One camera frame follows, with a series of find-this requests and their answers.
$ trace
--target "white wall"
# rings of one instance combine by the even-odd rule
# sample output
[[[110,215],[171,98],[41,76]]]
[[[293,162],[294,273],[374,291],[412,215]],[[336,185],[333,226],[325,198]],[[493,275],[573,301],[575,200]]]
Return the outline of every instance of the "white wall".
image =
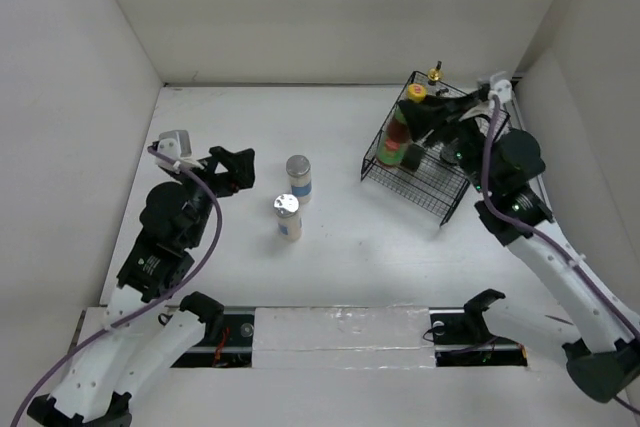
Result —
[[[570,0],[518,89],[546,153],[546,185],[571,240],[640,310],[640,0]],[[630,395],[640,405],[640,382]]]
[[[0,308],[95,304],[160,80],[115,0],[0,18]]]
[[[167,82],[391,82],[515,70],[551,0],[118,0]]]

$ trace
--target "robotic arm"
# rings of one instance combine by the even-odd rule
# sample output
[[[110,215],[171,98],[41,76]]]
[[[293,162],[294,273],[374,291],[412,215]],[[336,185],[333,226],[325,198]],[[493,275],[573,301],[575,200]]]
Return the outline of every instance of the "robotic arm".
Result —
[[[129,408],[138,396],[188,348],[205,337],[216,337],[222,326],[224,306],[194,292],[183,299],[162,331],[139,348],[166,300],[213,251],[222,222],[216,198],[253,187],[255,153],[213,147],[209,157],[195,161],[190,158],[186,131],[160,135],[149,152],[175,181],[154,187],[147,196],[140,214],[142,231],[118,273],[104,329],[83,343],[86,348],[75,356],[62,382],[31,402],[27,413],[41,425],[129,426]],[[216,173],[218,165],[227,171]],[[187,249],[200,244],[214,205],[216,236],[200,265],[185,279],[194,263]]]
[[[546,354],[566,365],[586,395],[609,402],[640,375],[640,316],[593,273],[529,187],[545,170],[533,136],[512,129],[494,139],[499,109],[511,94],[510,82],[498,74],[460,99],[427,97],[421,104],[399,105],[414,141],[455,142],[459,167],[484,197],[475,205],[480,220],[571,318],[532,314],[487,290],[465,305],[464,323],[478,343],[501,336]],[[485,136],[475,117],[489,114]]]

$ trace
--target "shaker lid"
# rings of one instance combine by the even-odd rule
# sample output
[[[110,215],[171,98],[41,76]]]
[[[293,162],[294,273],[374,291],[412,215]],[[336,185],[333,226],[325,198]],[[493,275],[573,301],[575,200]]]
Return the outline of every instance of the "shaker lid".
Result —
[[[311,162],[304,155],[294,155],[287,160],[287,174],[301,177],[311,170]]]
[[[300,208],[300,202],[295,195],[282,194],[276,197],[273,203],[273,208],[276,211],[278,217],[291,217]]]

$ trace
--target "wire basket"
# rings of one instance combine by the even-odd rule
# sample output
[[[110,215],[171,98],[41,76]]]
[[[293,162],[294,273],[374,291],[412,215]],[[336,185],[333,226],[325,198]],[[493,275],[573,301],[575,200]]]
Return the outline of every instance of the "wire basket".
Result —
[[[396,104],[400,100],[407,98],[407,87],[414,83],[426,86],[427,76],[422,72],[413,72],[398,96]],[[429,90],[432,92],[438,92],[442,89],[448,89],[448,92],[443,95],[444,97],[461,97],[465,95],[465,92],[445,82],[438,82],[435,86],[429,86]],[[436,144],[434,147],[426,149],[420,166],[415,172],[409,172],[401,168],[384,167],[377,161],[378,144],[387,129],[387,124],[391,121],[396,104],[389,111],[378,134],[371,142],[369,150],[367,150],[362,159],[360,180],[362,181],[368,177],[388,187],[402,197],[441,218],[440,226],[442,226],[451,219],[469,187],[469,181],[459,167],[447,164],[440,159],[442,144]],[[508,121],[509,114],[505,110],[501,110],[496,138],[504,133]],[[488,123],[485,122],[485,124],[481,127],[484,133],[488,129]]]

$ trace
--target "white bottle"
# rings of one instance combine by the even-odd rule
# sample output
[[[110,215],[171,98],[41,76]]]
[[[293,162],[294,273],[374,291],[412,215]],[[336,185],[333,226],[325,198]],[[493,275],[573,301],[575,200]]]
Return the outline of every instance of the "white bottle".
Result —
[[[294,155],[287,160],[287,174],[291,193],[301,204],[311,200],[311,163],[304,155]]]
[[[273,208],[278,217],[278,231],[287,240],[298,240],[302,235],[302,218],[300,202],[291,194],[276,197]]]

